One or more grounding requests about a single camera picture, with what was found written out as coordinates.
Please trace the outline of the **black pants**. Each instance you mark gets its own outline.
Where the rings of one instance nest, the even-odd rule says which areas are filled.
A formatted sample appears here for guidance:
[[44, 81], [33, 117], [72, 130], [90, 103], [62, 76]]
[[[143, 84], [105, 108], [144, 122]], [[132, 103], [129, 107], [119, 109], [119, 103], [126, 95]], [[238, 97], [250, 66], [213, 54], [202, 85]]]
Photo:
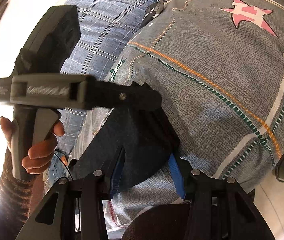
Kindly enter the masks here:
[[178, 135], [161, 108], [114, 108], [92, 142], [81, 150], [71, 172], [76, 179], [84, 178], [112, 159], [117, 148], [123, 146], [126, 160], [118, 190], [126, 191], [158, 172], [170, 155], [178, 152], [179, 144]]

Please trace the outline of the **grey patterned bed sheet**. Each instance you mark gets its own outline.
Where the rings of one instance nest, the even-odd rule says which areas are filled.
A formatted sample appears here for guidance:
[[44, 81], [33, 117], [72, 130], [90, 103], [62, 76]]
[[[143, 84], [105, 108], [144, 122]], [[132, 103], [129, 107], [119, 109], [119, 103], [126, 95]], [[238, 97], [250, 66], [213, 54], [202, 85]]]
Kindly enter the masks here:
[[284, 153], [284, 6], [278, 0], [173, 0], [129, 40], [103, 81], [150, 85], [209, 177], [252, 192]]

